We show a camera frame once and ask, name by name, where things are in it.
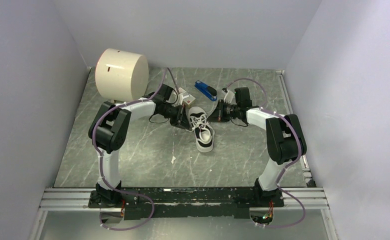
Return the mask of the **white shoelace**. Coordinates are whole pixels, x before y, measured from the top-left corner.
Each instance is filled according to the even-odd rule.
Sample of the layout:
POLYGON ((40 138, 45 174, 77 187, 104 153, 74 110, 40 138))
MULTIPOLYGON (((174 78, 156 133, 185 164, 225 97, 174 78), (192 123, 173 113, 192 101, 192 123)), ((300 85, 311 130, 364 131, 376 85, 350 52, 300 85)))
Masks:
POLYGON ((203 133, 209 132, 211 134, 215 133, 215 130, 211 127, 210 123, 207 121, 207 114, 198 112, 198 113, 190 113, 188 119, 191 123, 192 130, 189 132, 203 133))

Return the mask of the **black white canvas sneaker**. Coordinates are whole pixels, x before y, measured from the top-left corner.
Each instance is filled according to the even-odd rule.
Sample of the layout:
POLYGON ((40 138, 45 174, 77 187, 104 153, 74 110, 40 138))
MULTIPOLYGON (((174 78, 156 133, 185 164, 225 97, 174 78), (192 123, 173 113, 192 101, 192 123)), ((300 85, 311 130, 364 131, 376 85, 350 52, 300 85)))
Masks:
POLYGON ((196 148, 201 153, 211 152, 214 148, 215 131, 208 122, 207 113, 198 106, 188 111, 190 131, 194 132, 196 148))

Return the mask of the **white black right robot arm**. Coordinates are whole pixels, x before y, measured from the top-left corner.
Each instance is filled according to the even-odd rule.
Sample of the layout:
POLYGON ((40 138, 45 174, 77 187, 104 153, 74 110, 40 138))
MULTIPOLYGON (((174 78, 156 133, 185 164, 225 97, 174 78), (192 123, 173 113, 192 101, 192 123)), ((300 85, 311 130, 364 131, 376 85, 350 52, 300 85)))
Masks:
POLYGON ((288 168, 307 152, 307 144, 296 114, 281 115, 263 107, 254 106, 248 87, 230 91, 223 88, 224 99, 217 102, 209 122, 226 123, 239 119, 247 126, 254 125, 266 133, 269 160, 263 173, 255 180, 252 196, 247 204, 265 207, 281 196, 280 182, 288 168))

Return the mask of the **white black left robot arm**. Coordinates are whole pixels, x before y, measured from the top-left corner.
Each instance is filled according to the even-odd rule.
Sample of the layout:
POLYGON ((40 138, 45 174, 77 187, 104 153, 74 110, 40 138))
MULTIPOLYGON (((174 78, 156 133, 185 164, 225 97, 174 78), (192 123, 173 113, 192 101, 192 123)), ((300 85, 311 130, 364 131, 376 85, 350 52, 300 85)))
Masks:
POLYGON ((168 85, 131 102, 121 104, 104 102, 88 131, 98 155, 99 178, 91 193, 91 208, 115 208, 122 202, 119 176, 119 151, 125 143, 130 122, 144 117, 161 115, 171 126, 189 130, 185 97, 168 85))

